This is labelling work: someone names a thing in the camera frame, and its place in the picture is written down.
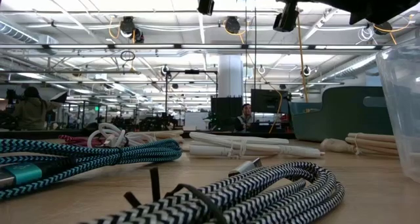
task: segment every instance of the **plastic container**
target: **plastic container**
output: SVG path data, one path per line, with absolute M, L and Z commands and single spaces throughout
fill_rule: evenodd
M 377 55 L 404 174 L 420 183 L 420 39 Z

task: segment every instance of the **wooden table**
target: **wooden table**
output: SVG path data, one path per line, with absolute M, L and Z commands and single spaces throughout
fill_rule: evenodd
M 317 146 L 292 141 L 295 145 Z M 291 161 L 283 156 L 263 158 L 265 166 Z M 418 223 L 420 184 L 404 177 L 399 160 L 380 156 L 327 153 L 305 159 L 330 169 L 346 189 L 343 203 L 318 223 Z M 203 159 L 184 153 L 159 167 L 161 193 L 178 183 L 204 186 L 227 176 L 243 160 Z M 152 201 L 145 164 L 100 168 L 72 177 L 50 189 L 0 202 L 0 223 L 77 223 L 130 209 L 123 194 L 131 191 L 142 202 Z

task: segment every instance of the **teal braided cable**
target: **teal braided cable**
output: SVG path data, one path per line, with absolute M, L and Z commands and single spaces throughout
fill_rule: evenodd
M 49 177 L 41 178 L 38 181 L 0 190 L 0 201 L 35 192 L 74 175 L 104 166 L 140 162 L 173 161 L 181 157 L 182 149 L 173 139 L 166 139 L 127 148 L 86 148 L 43 141 L 0 139 L 0 154 L 10 152 L 35 152 L 61 157 L 44 155 L 5 156 L 0 157 L 0 164 L 52 162 L 70 158 L 74 162 L 74 166 Z

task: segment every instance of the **monitor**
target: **monitor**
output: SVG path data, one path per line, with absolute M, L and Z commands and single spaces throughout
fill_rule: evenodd
M 289 102 L 286 97 L 288 91 L 278 90 L 283 96 L 280 112 L 289 113 Z M 280 104 L 280 95 L 275 90 L 251 89 L 251 108 L 253 112 L 277 113 Z

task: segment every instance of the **teal bin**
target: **teal bin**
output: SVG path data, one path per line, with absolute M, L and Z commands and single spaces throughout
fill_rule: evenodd
M 344 140 L 348 133 L 392 135 L 382 87 L 333 87 L 324 91 L 321 104 L 290 105 L 299 140 Z

